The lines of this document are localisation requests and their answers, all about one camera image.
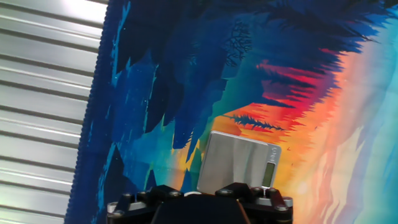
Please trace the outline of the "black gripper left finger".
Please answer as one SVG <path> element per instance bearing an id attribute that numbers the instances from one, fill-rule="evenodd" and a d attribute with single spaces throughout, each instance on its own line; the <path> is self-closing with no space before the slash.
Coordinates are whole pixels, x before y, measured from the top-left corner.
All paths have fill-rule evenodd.
<path id="1" fill-rule="evenodd" d="M 164 202 L 183 197 L 183 192 L 166 185 L 152 187 L 135 195 L 122 194 L 118 202 L 108 204 L 108 208 L 114 205 L 114 209 L 107 214 L 107 224 L 151 223 Z"/>

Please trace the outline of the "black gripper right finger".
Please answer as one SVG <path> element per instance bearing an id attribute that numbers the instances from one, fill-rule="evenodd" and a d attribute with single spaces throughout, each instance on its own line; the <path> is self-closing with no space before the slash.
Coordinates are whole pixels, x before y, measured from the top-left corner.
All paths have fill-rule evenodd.
<path id="1" fill-rule="evenodd" d="M 215 192 L 238 203 L 249 223 L 293 224 L 293 198 L 271 187 L 250 187 L 234 182 Z"/>

